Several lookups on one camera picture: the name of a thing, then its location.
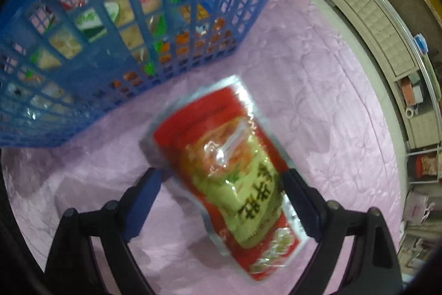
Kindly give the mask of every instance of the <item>basket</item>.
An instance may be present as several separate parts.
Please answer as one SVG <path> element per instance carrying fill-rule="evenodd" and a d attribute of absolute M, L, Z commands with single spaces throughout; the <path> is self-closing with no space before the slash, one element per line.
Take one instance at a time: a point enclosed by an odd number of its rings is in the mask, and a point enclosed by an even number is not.
<path fill-rule="evenodd" d="M 61 145 L 168 79 L 231 55 L 267 0 L 7 0 L 0 146 Z"/>

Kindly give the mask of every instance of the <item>food package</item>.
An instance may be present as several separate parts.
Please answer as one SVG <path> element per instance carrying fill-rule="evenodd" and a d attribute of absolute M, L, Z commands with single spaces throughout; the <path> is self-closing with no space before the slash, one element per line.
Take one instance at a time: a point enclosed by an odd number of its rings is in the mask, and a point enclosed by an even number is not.
<path fill-rule="evenodd" d="M 220 252 L 227 249 L 254 280 L 266 279 L 308 240 L 280 179 L 293 163 L 237 76 L 171 105 L 141 147 L 152 165 L 167 164 L 203 209 Z"/>

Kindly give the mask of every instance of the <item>white roll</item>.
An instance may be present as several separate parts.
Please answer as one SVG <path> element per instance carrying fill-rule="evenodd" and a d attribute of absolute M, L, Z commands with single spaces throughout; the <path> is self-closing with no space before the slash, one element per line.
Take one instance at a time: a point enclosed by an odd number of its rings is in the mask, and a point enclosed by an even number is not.
<path fill-rule="evenodd" d="M 413 107 L 407 107 L 407 109 L 405 110 L 405 116 L 408 119 L 411 119 L 411 118 L 413 118 L 414 114 L 415 114 L 414 108 Z"/>

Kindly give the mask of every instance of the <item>snack package in basket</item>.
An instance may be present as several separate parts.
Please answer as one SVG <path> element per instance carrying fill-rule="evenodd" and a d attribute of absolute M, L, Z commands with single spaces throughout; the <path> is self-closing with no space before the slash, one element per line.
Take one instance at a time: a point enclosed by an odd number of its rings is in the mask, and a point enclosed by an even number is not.
<path fill-rule="evenodd" d="M 266 279 L 308 240 L 279 176 L 293 163 L 264 128 L 248 91 L 232 76 L 170 106 L 143 141 L 148 159 L 166 160 L 202 205 L 221 253 L 227 248 L 254 280 Z"/>

